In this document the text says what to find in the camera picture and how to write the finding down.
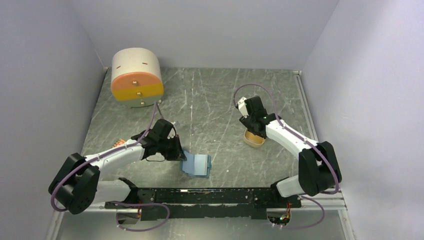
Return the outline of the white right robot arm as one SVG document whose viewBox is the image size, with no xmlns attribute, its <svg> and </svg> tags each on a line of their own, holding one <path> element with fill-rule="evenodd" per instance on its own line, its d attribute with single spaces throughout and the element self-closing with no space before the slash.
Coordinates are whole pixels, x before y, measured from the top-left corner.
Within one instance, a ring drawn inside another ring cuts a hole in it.
<svg viewBox="0 0 424 240">
<path fill-rule="evenodd" d="M 290 127 L 280 116 L 267 113 L 259 96 L 242 97 L 236 104 L 246 127 L 245 142 L 259 147 L 266 139 L 275 141 L 292 153 L 298 161 L 298 174 L 278 180 L 272 186 L 270 202 L 282 207 L 289 197 L 315 196 L 337 187 L 342 175 L 334 147 L 327 141 L 317 142 Z"/>
</svg>

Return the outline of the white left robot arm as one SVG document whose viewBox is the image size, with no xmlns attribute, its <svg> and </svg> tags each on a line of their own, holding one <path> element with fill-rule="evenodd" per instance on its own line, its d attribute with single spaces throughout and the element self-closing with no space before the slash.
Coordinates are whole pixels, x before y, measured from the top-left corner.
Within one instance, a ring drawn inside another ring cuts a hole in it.
<svg viewBox="0 0 424 240">
<path fill-rule="evenodd" d="M 132 208 L 140 203 L 138 187 L 124 177 L 103 178 L 123 167 L 160 154 L 166 161 L 185 161 L 175 125 L 165 119 L 153 128 L 132 136 L 106 151 L 82 156 L 69 155 L 48 187 L 51 204 L 56 211 L 82 213 L 92 204 L 121 203 Z"/>
</svg>

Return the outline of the blue leather card holder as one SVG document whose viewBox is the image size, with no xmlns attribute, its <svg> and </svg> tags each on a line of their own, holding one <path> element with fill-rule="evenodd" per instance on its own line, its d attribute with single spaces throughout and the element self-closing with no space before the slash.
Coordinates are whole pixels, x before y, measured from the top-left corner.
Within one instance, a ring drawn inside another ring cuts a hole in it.
<svg viewBox="0 0 424 240">
<path fill-rule="evenodd" d="M 209 178 L 212 168 L 211 156 L 208 154 L 192 154 L 183 151 L 186 160 L 180 161 L 180 169 L 183 173 L 194 178 Z"/>
</svg>

